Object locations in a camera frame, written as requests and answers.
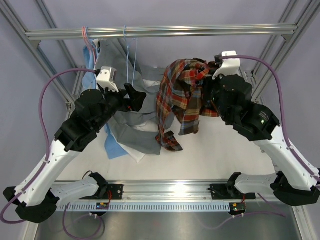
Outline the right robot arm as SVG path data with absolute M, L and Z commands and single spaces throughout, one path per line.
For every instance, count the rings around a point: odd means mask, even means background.
M 316 204 L 319 169 L 300 153 L 292 153 L 280 120 L 267 106 L 252 102 L 252 85 L 237 74 L 213 77 L 209 73 L 203 89 L 204 100 L 216 108 L 225 124 L 258 146 L 274 167 L 272 174 L 235 172 L 226 184 L 210 186 L 212 197 L 240 200 L 260 194 L 275 196 L 293 207 Z

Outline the plaid shirt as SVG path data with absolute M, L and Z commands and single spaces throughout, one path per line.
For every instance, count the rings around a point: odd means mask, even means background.
M 155 111 L 158 124 L 156 141 L 170 152 L 183 148 L 169 131 L 169 116 L 175 116 L 181 124 L 179 135 L 196 134 L 200 116 L 219 117 L 213 102 L 204 101 L 205 77 L 214 73 L 218 65 L 199 58 L 178 59 L 168 65 L 156 95 Z

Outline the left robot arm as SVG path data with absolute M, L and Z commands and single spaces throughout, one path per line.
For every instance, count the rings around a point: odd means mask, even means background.
M 147 97 L 129 83 L 124 89 L 107 88 L 84 91 L 75 102 L 75 110 L 54 135 L 48 152 L 31 174 L 17 186 L 7 187 L 4 197 L 16 205 L 20 222 L 42 223 L 58 207 L 82 198 L 103 199 L 108 192 L 108 182 L 97 172 L 83 180 L 64 187 L 53 183 L 85 148 L 97 138 L 98 133 L 116 112 L 139 112 Z

